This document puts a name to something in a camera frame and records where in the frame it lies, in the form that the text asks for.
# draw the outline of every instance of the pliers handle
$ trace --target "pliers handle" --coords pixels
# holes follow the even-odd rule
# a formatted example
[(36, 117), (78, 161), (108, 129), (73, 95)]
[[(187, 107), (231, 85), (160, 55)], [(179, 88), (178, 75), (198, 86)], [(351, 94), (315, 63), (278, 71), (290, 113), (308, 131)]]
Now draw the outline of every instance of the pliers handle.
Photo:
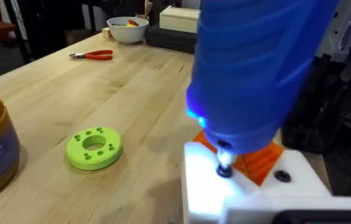
[(70, 54), (69, 57), (72, 59), (87, 58), (92, 60), (112, 60), (112, 54), (112, 50), (97, 50), (83, 54)]

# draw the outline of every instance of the black screw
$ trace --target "black screw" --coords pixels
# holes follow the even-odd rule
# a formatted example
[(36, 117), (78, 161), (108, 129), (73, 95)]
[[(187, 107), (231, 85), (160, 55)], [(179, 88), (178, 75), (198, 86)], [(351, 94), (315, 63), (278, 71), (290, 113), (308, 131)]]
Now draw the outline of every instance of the black screw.
[(277, 171), (275, 171), (274, 177), (277, 180), (279, 180), (281, 182), (284, 182), (284, 183), (290, 183), (290, 181), (292, 181), (292, 177), (285, 170), (277, 170)]
[(220, 175), (220, 177), (230, 178), (232, 176), (232, 168), (231, 166), (223, 168), (221, 165), (218, 165), (217, 174)]

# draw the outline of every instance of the hole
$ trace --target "hole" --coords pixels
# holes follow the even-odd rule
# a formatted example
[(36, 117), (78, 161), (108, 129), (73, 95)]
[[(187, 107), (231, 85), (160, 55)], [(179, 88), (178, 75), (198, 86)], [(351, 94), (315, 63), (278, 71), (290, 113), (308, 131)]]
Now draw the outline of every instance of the hole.
[(231, 144), (228, 143), (228, 142), (226, 142), (226, 141), (224, 141), (224, 140), (218, 140), (218, 141), (217, 141), (217, 144), (218, 144), (218, 146), (220, 146), (220, 147), (222, 147), (222, 148), (224, 148), (224, 149), (230, 149), (230, 148), (232, 148)]
[(83, 148), (86, 150), (97, 150), (101, 149), (105, 144), (106, 139), (103, 136), (93, 135), (83, 141)]
[(292, 181), (292, 177), (285, 170), (275, 171), (274, 176), (277, 180), (284, 182), (284, 183), (290, 183), (290, 181)]

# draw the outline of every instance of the white device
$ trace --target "white device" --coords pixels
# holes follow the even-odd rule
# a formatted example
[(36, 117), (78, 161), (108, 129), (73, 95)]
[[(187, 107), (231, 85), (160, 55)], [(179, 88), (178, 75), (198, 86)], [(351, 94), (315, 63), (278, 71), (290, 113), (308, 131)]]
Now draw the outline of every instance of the white device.
[[(216, 155), (203, 144), (184, 147), (182, 199), (184, 224), (267, 224), (285, 210), (351, 210), (351, 197), (333, 197), (298, 151), (286, 149), (261, 186), (233, 171), (220, 177)], [(274, 173), (291, 176), (281, 182)]]
[(333, 62), (344, 62), (351, 46), (351, 0), (339, 0), (316, 56), (330, 55)]

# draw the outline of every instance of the white bowl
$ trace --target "white bowl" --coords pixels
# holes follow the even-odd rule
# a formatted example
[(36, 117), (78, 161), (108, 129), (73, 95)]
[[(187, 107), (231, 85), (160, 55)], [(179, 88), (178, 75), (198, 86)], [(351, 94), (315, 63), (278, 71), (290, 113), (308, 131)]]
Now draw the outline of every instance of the white bowl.
[[(129, 24), (129, 19), (138, 23), (137, 27), (116, 26)], [(109, 30), (112, 36), (121, 43), (132, 44), (141, 41), (144, 38), (145, 30), (148, 26), (148, 21), (137, 17), (115, 17), (108, 19)]]

